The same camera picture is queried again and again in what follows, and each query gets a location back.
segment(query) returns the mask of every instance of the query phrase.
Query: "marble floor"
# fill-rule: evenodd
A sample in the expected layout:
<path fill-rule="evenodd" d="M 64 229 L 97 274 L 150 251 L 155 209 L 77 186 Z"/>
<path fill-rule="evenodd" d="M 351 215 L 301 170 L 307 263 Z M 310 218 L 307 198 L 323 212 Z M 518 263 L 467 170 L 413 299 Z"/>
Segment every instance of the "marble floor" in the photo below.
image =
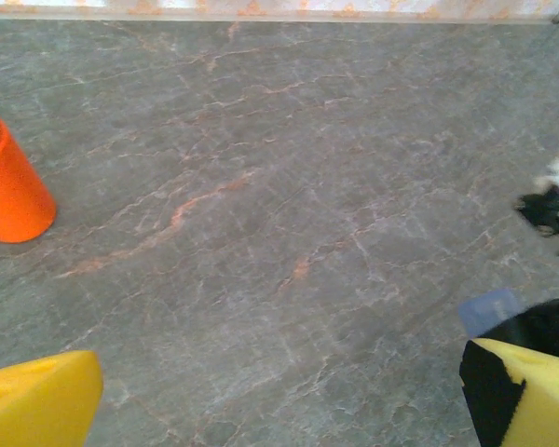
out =
<path fill-rule="evenodd" d="M 89 447 L 475 447 L 457 305 L 559 297 L 552 26 L 4 20 L 0 115 L 60 204 L 0 367 L 95 349 Z"/>

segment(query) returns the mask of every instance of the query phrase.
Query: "gray marble surface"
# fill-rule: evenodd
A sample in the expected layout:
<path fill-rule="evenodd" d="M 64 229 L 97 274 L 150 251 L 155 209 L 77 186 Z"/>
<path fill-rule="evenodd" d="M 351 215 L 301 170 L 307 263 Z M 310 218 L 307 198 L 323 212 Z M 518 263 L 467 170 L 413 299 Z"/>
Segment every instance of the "gray marble surface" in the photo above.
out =
<path fill-rule="evenodd" d="M 0 115 L 0 367 L 95 349 L 88 446 L 477 446 L 457 305 L 559 297 L 553 27 L 0 21 Z"/>

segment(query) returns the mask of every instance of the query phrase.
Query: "black and white object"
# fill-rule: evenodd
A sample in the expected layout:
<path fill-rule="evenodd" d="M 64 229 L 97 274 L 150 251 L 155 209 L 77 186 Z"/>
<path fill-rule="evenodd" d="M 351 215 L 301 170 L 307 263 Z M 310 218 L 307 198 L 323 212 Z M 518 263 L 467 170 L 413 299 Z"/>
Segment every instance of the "black and white object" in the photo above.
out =
<path fill-rule="evenodd" d="M 517 211 L 542 237 L 559 235 L 559 158 L 549 165 L 550 174 L 537 179 L 537 192 L 521 196 Z"/>

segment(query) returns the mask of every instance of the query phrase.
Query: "orange plastic cup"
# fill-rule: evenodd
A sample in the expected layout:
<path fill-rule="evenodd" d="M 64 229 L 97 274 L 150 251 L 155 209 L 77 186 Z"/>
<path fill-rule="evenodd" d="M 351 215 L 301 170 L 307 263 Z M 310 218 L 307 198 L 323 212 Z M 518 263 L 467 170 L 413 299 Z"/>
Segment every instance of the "orange plastic cup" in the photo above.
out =
<path fill-rule="evenodd" d="M 0 120 L 0 242 L 24 242 L 46 231 L 56 202 Z"/>

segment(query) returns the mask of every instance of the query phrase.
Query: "blue object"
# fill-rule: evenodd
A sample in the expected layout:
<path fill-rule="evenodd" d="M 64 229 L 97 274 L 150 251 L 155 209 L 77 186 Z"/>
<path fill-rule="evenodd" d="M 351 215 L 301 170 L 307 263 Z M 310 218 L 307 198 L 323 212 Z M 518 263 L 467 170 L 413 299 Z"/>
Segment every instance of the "blue object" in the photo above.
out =
<path fill-rule="evenodd" d="M 476 338 L 520 314 L 523 308 L 510 289 L 501 289 L 462 303 L 457 312 L 468 336 Z"/>

